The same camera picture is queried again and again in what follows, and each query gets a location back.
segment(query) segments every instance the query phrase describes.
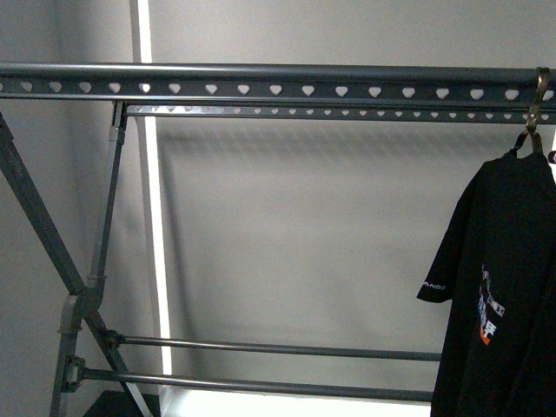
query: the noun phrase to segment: clothes hanger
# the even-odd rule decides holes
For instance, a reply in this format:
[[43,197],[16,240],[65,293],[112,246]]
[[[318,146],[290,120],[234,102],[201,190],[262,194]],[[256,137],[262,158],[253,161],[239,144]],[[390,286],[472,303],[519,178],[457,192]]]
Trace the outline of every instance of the clothes hanger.
[[550,80],[550,70],[548,68],[538,67],[539,72],[539,83],[537,84],[537,91],[535,92],[535,97],[527,113],[527,121],[525,123],[526,129],[518,136],[513,149],[510,152],[517,156],[518,150],[523,146],[523,143],[528,136],[531,136],[531,144],[533,146],[533,153],[542,154],[542,141],[540,139],[540,134],[537,132],[537,121],[539,120],[540,105],[542,104],[542,99],[548,90],[548,81]]

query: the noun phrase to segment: clothes drying rack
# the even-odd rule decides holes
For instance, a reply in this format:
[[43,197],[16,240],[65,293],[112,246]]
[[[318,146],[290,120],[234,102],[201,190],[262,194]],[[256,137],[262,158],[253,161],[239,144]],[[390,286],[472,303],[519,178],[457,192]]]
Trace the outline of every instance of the clothes drying rack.
[[[108,330],[98,312],[116,182],[128,117],[231,117],[404,122],[522,124],[534,97],[538,122],[556,124],[554,83],[539,97],[536,69],[364,67],[319,65],[180,65],[0,63],[0,99],[97,100],[114,103],[106,180],[86,280],[79,273],[23,165],[0,113],[0,168],[30,220],[69,295],[50,416],[66,414],[68,395],[84,380],[119,381],[137,415],[152,415],[136,384],[279,394],[429,401],[432,393],[269,381],[198,381],[174,375],[131,373],[122,344],[206,348],[274,354],[310,354],[406,361],[439,361],[440,354],[330,347],[168,340]],[[76,356],[85,321],[111,371],[89,369]]]

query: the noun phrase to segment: t-shirt sleeve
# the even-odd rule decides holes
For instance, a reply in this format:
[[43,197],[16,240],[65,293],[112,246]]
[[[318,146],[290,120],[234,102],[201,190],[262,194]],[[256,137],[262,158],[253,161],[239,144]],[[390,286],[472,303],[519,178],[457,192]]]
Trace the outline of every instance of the t-shirt sleeve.
[[458,200],[427,278],[417,294],[417,298],[420,300],[443,302],[453,298],[453,289],[458,276],[463,243],[479,175],[480,171],[470,181]]

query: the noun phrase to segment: light strip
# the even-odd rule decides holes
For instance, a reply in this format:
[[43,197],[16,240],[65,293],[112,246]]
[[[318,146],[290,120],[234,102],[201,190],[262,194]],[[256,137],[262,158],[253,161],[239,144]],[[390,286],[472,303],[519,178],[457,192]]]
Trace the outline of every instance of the light strip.
[[[141,62],[152,63],[150,43],[149,0],[138,0],[139,44]],[[150,215],[155,257],[156,294],[158,296],[158,316],[160,337],[170,338],[170,319],[168,309],[168,288],[166,286],[166,262],[164,260],[164,237],[162,234],[162,202],[160,195],[160,172],[158,169],[158,146],[156,138],[156,119],[145,117],[145,140],[147,143],[147,166],[149,170]],[[172,353],[170,347],[162,347],[162,373],[172,374]]]

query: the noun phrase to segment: gray wall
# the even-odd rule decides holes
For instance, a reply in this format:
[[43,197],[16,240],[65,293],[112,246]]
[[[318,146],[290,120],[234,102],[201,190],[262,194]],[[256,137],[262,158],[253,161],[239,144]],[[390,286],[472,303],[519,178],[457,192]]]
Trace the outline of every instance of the gray wall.
[[[1,61],[132,62],[129,2],[2,1]],[[0,110],[79,271],[89,272],[97,202],[104,173],[110,103],[2,101]],[[129,121],[116,197],[105,302],[107,325],[152,335],[141,171],[136,124]],[[46,415],[66,290],[16,198],[0,179],[0,414]],[[89,367],[107,367],[88,329],[77,354]],[[157,370],[152,350],[122,349],[137,372]],[[83,415],[104,389],[86,381],[71,396],[69,415]]]
[[[151,2],[156,62],[554,65],[553,2]],[[516,30],[519,22],[531,22]],[[531,48],[531,39],[537,39]],[[174,337],[440,351],[415,296],[461,192],[520,127],[158,123]],[[553,129],[543,130],[550,147]],[[426,363],[174,352],[177,373],[431,390]]]
[[[54,2],[0,4],[0,60],[63,60]],[[1,101],[0,110],[69,252],[79,270],[85,272],[88,263],[81,237],[78,175],[66,106]],[[56,331],[67,291],[0,176],[0,414],[47,415],[56,370]],[[83,334],[78,354],[87,357],[90,365],[100,366],[96,344]],[[99,382],[86,384],[70,403],[70,415],[83,414],[102,389]]]

